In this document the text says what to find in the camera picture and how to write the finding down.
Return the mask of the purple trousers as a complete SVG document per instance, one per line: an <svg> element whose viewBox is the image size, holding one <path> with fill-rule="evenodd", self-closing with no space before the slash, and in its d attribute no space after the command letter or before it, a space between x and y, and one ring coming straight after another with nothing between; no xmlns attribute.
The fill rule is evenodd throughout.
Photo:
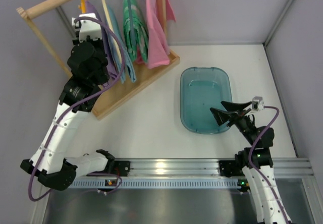
<svg viewBox="0 0 323 224"><path fill-rule="evenodd" d="M93 4L91 4L89 1L86 1L85 8L86 8L87 13L95 13L96 19L99 20L100 22L102 22L102 19ZM103 40L104 52L106 54L106 58L108 61L108 65L106 68L107 68L110 78L112 80L114 80L117 77L118 73L117 73L117 70L116 70L116 67L114 64L114 59L113 59L113 56L112 56L112 53L110 50L110 46L109 46L109 42L108 42L108 38L107 38L107 33L102 26L101 26L101 35L102 35L102 40Z"/></svg>

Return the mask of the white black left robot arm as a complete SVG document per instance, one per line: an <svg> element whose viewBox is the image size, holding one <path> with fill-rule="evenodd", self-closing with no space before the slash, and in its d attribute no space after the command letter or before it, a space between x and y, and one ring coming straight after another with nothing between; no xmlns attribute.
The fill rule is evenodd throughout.
<svg viewBox="0 0 323 224"><path fill-rule="evenodd" d="M102 149L78 158L67 158L66 152L80 124L91 113L109 80L108 61L102 39L75 39L68 66L72 77L63 87L56 113L36 153L21 162L21 169L30 175L28 189L34 179L50 189L63 191L81 176L93 172L110 174L115 158Z"/></svg>

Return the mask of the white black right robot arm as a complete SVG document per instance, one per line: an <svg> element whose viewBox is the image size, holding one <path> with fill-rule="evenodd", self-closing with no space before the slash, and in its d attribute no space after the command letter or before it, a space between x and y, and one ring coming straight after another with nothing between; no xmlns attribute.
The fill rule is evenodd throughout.
<svg viewBox="0 0 323 224"><path fill-rule="evenodd" d="M224 110L210 108L217 124L235 126L250 144L235 154L233 166L220 166L222 175L243 174L255 204L257 223L292 223L277 187L270 152L275 137L272 124L279 116L279 109L265 105L258 96L247 103L222 101L221 104ZM257 127L254 115L264 109L273 109L276 113L266 126Z"/></svg>

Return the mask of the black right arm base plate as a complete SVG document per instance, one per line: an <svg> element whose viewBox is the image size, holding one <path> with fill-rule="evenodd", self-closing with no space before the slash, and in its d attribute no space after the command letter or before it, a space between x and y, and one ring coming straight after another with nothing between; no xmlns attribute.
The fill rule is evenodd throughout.
<svg viewBox="0 0 323 224"><path fill-rule="evenodd" d="M235 160L219 161L220 175L223 177L241 177L244 176L241 165Z"/></svg>

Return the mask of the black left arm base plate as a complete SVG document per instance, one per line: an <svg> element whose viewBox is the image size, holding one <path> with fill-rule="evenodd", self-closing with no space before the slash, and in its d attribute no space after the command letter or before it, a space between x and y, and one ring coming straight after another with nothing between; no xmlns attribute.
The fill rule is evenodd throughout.
<svg viewBox="0 0 323 224"><path fill-rule="evenodd" d="M120 177L127 177L130 171L130 161L115 160L111 173Z"/></svg>

